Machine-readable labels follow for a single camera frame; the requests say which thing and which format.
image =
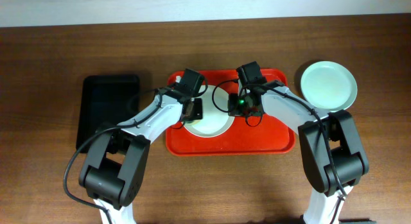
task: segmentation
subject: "white plate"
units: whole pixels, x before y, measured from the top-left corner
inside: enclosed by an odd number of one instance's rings
[[[234,117],[218,110],[211,101],[214,88],[215,86],[209,85],[207,91],[200,97],[203,103],[203,119],[184,125],[186,130],[198,137],[216,137],[221,135],[227,131],[232,125],[232,122],[234,122]],[[200,92],[204,89],[205,86],[201,86]],[[228,109],[228,99],[229,94],[227,92],[221,88],[216,89],[214,101],[221,109]]]
[[[347,109],[357,97],[354,76],[342,65],[321,61],[302,74],[301,91],[306,100],[332,112]]]

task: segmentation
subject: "white arm segment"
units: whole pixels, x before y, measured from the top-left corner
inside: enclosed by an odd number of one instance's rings
[[[156,95],[154,101],[146,107],[143,111],[138,113],[133,118],[128,121],[119,123],[118,125],[131,125],[135,121],[140,121],[144,119],[148,114],[153,112],[160,102],[160,96]],[[124,128],[123,131],[128,132],[132,135],[143,135],[146,139],[150,140],[151,143],[158,138],[158,136],[165,131],[171,125],[174,125],[180,120],[182,114],[182,104],[179,103],[175,98],[169,96],[162,96],[161,108],[159,108],[155,114],[148,118],[145,122],[140,124],[138,128]],[[107,202],[100,199],[94,199],[97,205],[101,205],[109,210],[111,217],[111,222],[113,224],[136,224],[133,217],[133,203],[129,206],[122,207],[119,211],[113,208],[113,206]],[[107,217],[103,211],[100,210],[101,219],[103,224],[109,224]]]
[[[161,95],[156,95],[154,101],[143,111],[128,121],[121,122],[118,125],[132,125],[135,121],[138,122],[145,118],[150,112],[155,110],[156,106],[159,104],[160,96]],[[122,130],[135,136],[143,135],[153,143],[165,129],[179,122],[181,114],[182,104],[175,98],[163,95],[161,108],[159,108],[154,115],[138,127],[123,128]]]
[[[353,190],[353,187],[347,185],[344,187],[345,192],[348,194]],[[327,197],[324,193],[318,193],[315,189],[311,192],[310,205],[307,211],[304,213],[304,221],[306,224],[328,224],[333,219],[335,209],[337,207],[338,196],[342,193],[337,190],[334,195]],[[337,215],[335,216],[332,224],[338,224],[338,216],[340,215],[342,205],[344,201],[341,201],[338,207]]]
[[[328,110],[314,107],[300,97],[294,95],[288,87],[276,87],[275,90],[299,99],[310,108],[314,108],[321,119],[328,117]],[[298,102],[285,98],[282,95],[277,94],[276,92],[271,90],[268,90],[264,95],[261,96],[261,102],[266,114],[277,118],[286,126],[291,128],[296,134],[298,134],[298,126],[303,125],[307,121],[317,120],[313,115],[311,115],[310,111],[308,111]]]

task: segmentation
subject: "white circular plate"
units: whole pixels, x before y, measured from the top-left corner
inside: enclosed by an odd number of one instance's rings
[[[354,76],[342,65],[321,61],[302,74],[301,91],[312,105],[336,112],[347,109],[357,97]]]
[[[218,110],[211,101],[211,95],[215,86],[209,85],[207,91],[201,95],[203,103],[203,119],[184,125],[184,128],[198,137],[216,137],[227,131],[234,117]],[[227,110],[229,94],[221,88],[217,88],[214,94],[214,101],[223,110]]]

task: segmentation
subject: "white wall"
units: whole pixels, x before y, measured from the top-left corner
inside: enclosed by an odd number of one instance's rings
[[[0,0],[0,26],[411,12],[411,0]]]

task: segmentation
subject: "tabletop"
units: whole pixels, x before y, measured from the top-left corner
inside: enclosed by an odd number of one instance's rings
[[[280,69],[292,91],[312,61],[347,67],[358,84],[348,109],[370,171],[340,219],[411,219],[411,15],[297,17],[0,28],[0,223],[101,223],[66,196],[83,79],[138,74],[142,89],[186,67],[234,69],[258,61]],[[143,98],[147,106],[151,97]],[[84,156],[74,163],[78,185]],[[138,223],[275,223],[306,210],[311,186],[297,140],[281,155],[176,157],[161,135],[151,146]]]

